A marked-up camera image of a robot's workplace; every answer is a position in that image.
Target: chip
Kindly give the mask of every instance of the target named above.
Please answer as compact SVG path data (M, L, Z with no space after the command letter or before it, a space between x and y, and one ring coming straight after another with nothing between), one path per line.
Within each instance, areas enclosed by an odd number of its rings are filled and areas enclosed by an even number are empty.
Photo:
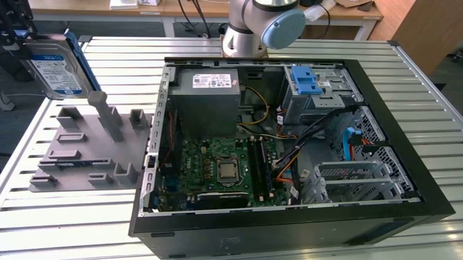
M219 164L220 178L236 178L235 164Z
M223 186L234 186L239 182L238 157L218 157L218 182Z

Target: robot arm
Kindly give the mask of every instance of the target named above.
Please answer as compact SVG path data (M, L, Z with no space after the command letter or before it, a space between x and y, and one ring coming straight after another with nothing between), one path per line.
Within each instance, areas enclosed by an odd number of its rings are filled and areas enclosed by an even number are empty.
M266 47L282 49L300 36L306 17L299 0L230 1L222 48L230 57L262 57Z

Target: desk leg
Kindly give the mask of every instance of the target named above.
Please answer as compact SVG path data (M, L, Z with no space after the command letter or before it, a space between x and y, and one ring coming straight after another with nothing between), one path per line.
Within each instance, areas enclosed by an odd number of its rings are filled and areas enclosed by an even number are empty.
M9 100L5 94L0 91L0 109L3 111L11 111L15 108L13 102Z
M165 37L175 37L175 30L173 30L175 18L173 17L163 17L161 23L164 25Z
M355 41L366 41L368 40L371 31L375 28L376 20L364 20L364 23L359 29L359 32L355 35Z

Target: sticker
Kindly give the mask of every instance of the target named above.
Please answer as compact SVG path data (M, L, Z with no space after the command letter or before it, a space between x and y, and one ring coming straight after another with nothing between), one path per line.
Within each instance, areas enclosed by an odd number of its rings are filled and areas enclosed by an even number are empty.
M282 115L276 116L276 122L279 125L283 125L283 116Z
M290 190L291 195L298 199L299 197L299 191L296 190L296 188L294 186L291 186L291 190Z
M63 56L33 55L31 62L55 92L71 95L81 93L81 87L73 74L65 70L67 63Z
M299 174L299 177L307 178L310 176L311 171L310 170L303 170L303 172Z
M232 76L230 74L195 74L193 76L193 88L231 88L231 87L232 87Z
M328 81L319 81L319 87L331 87L331 84Z
M159 12L140 12L140 15L160 15Z

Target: motherboard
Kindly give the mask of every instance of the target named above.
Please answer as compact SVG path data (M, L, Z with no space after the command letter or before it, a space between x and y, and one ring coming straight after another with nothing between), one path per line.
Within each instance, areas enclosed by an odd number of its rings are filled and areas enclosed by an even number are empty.
M234 203L243 199L247 207L286 205L284 186L272 180L275 159L272 139L184 139L177 192L187 195L188 205L208 200L223 207L226 196L235 196Z

